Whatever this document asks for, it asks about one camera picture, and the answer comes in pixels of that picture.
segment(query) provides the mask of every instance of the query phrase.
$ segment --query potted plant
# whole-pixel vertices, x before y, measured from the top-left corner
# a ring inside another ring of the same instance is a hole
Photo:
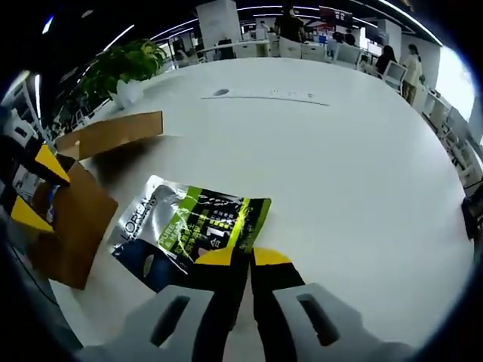
[[[156,75],[166,57],[166,53],[149,39],[113,46],[97,56],[82,77],[79,89],[91,106],[107,99],[117,100],[119,90],[126,91],[126,84],[132,84],[133,93],[136,81]]]

